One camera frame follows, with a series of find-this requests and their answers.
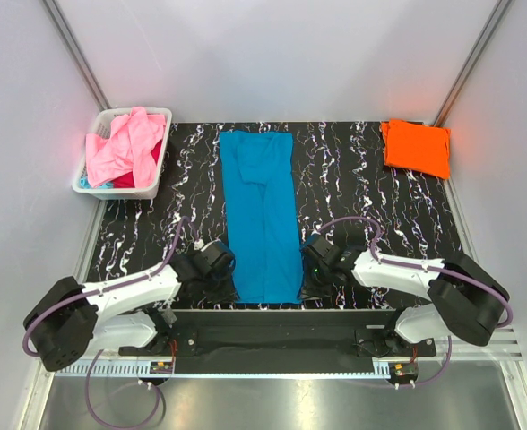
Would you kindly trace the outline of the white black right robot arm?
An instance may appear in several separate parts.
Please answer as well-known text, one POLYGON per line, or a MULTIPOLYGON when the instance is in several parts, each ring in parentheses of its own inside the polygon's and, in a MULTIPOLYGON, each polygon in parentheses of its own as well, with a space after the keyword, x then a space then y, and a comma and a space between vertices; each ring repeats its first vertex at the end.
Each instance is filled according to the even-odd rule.
POLYGON ((468 255, 417 260, 375 254, 361 246, 342 249, 314 233, 302 246, 304 300, 329 287, 388 288, 426 300, 396 310, 385 326, 358 344, 373 357, 405 355, 425 340, 455 336, 485 347, 494 330, 512 320, 509 294, 468 255))

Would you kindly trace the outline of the blue t-shirt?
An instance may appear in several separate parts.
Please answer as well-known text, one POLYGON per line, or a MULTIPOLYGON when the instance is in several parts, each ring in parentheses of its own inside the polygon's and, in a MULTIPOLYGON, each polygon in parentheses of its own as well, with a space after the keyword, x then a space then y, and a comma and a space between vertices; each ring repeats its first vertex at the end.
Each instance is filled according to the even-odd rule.
POLYGON ((298 304, 303 282, 290 133, 224 132, 220 160, 233 282, 245 304, 298 304))

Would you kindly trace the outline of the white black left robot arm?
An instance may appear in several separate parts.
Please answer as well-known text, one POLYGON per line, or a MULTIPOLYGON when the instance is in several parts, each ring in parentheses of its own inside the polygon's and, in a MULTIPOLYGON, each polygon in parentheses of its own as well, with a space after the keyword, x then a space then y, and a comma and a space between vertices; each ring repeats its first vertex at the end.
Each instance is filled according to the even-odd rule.
POLYGON ((81 284, 73 276, 62 278, 25 317, 23 349, 49 372, 101 349, 132 357, 163 354, 174 299, 200 290, 217 299, 235 297, 235 263, 235 255, 216 240, 117 279, 81 284))

